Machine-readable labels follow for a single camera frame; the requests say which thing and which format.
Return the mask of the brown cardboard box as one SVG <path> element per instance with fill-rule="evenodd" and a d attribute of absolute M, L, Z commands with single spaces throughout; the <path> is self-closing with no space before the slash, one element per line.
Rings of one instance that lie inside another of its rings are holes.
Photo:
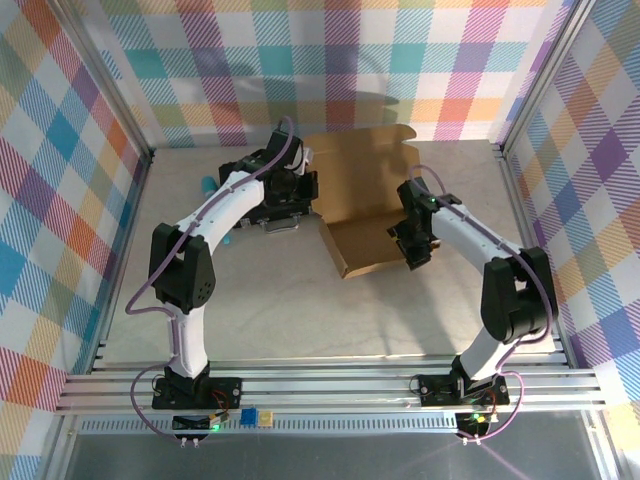
<path fill-rule="evenodd" d="M 309 135 L 318 197 L 312 210 L 338 274 L 350 279 L 402 263 L 388 229 L 406 218 L 397 188 L 420 162 L 416 131 L 392 124 Z"/>

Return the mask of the teal cylinder tube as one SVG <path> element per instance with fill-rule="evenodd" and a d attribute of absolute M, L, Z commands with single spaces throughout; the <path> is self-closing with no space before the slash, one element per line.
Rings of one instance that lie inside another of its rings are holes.
<path fill-rule="evenodd" d="M 219 185 L 213 176 L 204 176 L 201 179 L 201 190 L 205 199 L 211 197 L 219 189 Z M 223 244 L 229 245 L 231 243 L 231 235 L 227 233 L 223 237 Z"/>

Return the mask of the controller board with green light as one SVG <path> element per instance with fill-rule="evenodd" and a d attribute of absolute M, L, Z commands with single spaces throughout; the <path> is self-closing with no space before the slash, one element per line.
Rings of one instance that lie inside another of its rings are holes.
<path fill-rule="evenodd" d="M 460 438 L 483 437 L 490 433 L 491 427 L 498 421 L 497 414 L 491 411 L 474 411 L 455 415 Z"/>
<path fill-rule="evenodd" d="M 206 414 L 174 415 L 171 421 L 171 428 L 174 431 L 193 430 L 217 432 L 229 417 L 230 415 L 227 410 L 218 410 Z"/>

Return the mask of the aluminium floor rail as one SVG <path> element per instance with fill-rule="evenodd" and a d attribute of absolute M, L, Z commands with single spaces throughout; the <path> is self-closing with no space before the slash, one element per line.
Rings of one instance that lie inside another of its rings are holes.
<path fill-rule="evenodd" d="M 499 144 L 491 143 L 490 146 L 492 154 L 498 162 L 520 239 L 526 247 L 538 246 L 539 241 L 536 239 L 533 226 L 530 223 L 530 216 L 525 208 L 524 197 L 517 185 L 512 163 Z M 571 347 L 566 345 L 564 338 L 565 333 L 565 328 L 562 325 L 561 311 L 560 308 L 557 308 L 556 317 L 549 327 L 547 339 L 536 345 L 521 344 L 513 354 L 533 354 L 534 349 L 546 345 L 548 340 L 550 340 L 554 344 L 556 351 L 562 353 L 563 364 L 571 368 L 573 367 L 572 352 Z"/>
<path fill-rule="evenodd" d="M 122 290 L 122 284 L 126 272 L 126 265 L 130 256 L 133 238 L 135 236 L 136 223 L 138 220 L 138 210 L 143 197 L 144 188 L 147 183 L 149 172 L 154 163 L 156 148 L 151 147 L 147 153 L 140 157 L 140 167 L 138 180 L 132 186 L 127 205 L 130 207 L 129 216 L 125 223 L 119 250 L 117 252 L 117 262 L 114 266 L 114 277 L 109 283 L 105 304 L 97 320 L 89 348 L 89 356 L 82 372 L 91 374 L 95 362 L 99 359 L 98 350 L 106 345 L 116 316 L 118 301 Z"/>

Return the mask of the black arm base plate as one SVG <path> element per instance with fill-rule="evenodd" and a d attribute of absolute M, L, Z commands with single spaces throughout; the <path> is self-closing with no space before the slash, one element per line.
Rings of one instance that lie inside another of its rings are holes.
<path fill-rule="evenodd" d="M 417 394 L 423 407 L 510 403 L 504 376 L 470 380 L 451 372 L 447 375 L 419 375 Z"/>
<path fill-rule="evenodd" d="M 237 377 L 157 378 L 153 410 L 238 409 L 242 381 Z"/>

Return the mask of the aluminium rail beam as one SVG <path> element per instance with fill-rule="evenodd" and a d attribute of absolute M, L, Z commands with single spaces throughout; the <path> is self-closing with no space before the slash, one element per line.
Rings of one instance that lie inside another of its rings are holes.
<path fill-rule="evenodd" d="M 445 374 L 451 358 L 427 355 L 374 355 L 214 361 L 217 377 L 242 380 L 241 404 L 274 413 L 397 413 L 416 411 L 413 376 Z M 590 369 L 568 368 L 562 353 L 516 354 L 506 365 L 525 388 L 508 379 L 509 397 L 525 411 L 601 409 L 605 395 Z M 98 361 L 91 374 L 72 375 L 57 413 L 129 413 L 136 401 L 151 408 L 154 371 L 142 362 Z"/>

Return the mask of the aluminium frame post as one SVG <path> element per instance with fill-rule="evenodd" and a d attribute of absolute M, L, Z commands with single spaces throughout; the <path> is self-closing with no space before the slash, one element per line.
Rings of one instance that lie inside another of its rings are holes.
<path fill-rule="evenodd" d="M 504 159 L 532 121 L 534 110 L 568 55 L 597 0 L 548 0 L 525 49 L 491 141 Z"/>
<path fill-rule="evenodd" d="M 144 137 L 142 129 L 117 87 L 114 77 L 111 75 L 98 48 L 85 28 L 80 14 L 70 0 L 46 0 L 46 2 L 53 10 L 65 32 L 69 35 L 71 43 L 79 52 L 87 70 L 106 98 L 123 130 L 138 148 L 143 165 L 150 166 L 153 163 L 155 151 Z"/>

